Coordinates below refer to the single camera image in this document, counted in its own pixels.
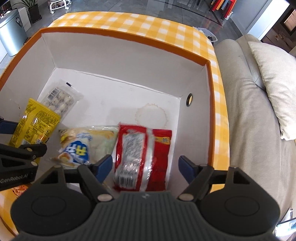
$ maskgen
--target screw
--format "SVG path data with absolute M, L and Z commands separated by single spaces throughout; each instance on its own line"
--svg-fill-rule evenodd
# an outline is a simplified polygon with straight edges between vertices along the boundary
M 37 164 L 36 162 L 34 162 L 34 161 L 31 161 L 31 164 L 32 164 L 33 166 L 38 166 L 38 164 Z
M 109 202 L 113 199 L 113 197 L 110 194 L 100 194 L 98 196 L 98 200 L 100 202 Z
M 182 201 L 192 201 L 194 199 L 194 196 L 189 193 L 183 193 L 179 196 L 179 199 Z

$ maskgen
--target quail egg package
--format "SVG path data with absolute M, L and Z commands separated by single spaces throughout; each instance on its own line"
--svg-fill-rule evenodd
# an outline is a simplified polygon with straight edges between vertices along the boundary
M 41 103 L 57 113 L 61 117 L 61 120 L 63 120 L 71 108 L 81 98 L 81 94 L 72 88 L 71 84 L 63 84 L 60 81 L 59 84 L 53 87 L 43 98 Z

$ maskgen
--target barcode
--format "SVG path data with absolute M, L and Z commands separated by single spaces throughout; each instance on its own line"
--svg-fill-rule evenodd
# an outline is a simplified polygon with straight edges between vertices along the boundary
M 120 187 L 126 188 L 126 189 L 134 189 L 136 188 L 136 181 L 137 179 L 132 177 L 117 177 L 116 182 L 119 184 Z
M 22 140 L 22 145 L 31 145 L 30 142 L 26 141 L 25 139 Z
M 56 97 L 56 95 L 59 93 L 59 90 L 57 88 L 55 88 L 47 97 L 49 100 L 53 100 L 54 97 Z

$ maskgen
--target plastic bag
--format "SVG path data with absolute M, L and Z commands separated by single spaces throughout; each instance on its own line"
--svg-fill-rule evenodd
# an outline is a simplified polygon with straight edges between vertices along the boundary
M 96 163 L 112 154 L 118 134 L 117 126 L 78 127 L 61 131 L 61 153 L 56 161 L 69 167 Z
M 207 30 L 206 28 L 198 28 L 198 27 L 193 27 L 193 28 L 202 32 L 212 43 L 218 41 L 217 37 L 211 31 Z
M 20 145 L 45 143 L 59 122 L 59 115 L 30 98 L 9 145 L 19 147 Z
M 115 161 L 115 189 L 163 191 L 171 130 L 120 125 Z
M 42 99 L 41 103 L 61 116 L 61 120 L 69 113 L 82 94 L 78 93 L 67 82 L 59 81 L 55 87 Z

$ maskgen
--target beige cushion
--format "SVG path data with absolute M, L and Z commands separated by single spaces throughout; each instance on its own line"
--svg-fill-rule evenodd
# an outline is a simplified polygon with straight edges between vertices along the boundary
M 252 74 L 253 80 L 255 82 L 255 84 L 261 89 L 266 91 L 266 88 L 263 84 L 263 80 L 261 77 L 261 73 L 258 67 L 258 64 L 256 62 L 256 60 L 254 59 L 254 56 L 250 50 L 250 47 L 248 45 L 249 41 L 253 41 L 253 42 L 258 42 L 261 43 L 259 39 L 255 38 L 253 35 L 251 34 L 246 34 L 242 37 L 240 37 L 239 39 L 237 39 L 237 42 L 239 43 L 244 56 L 246 58 L 248 67 L 250 69 L 250 72 Z
M 296 139 L 296 59 L 266 43 L 248 42 L 279 119 L 281 139 Z

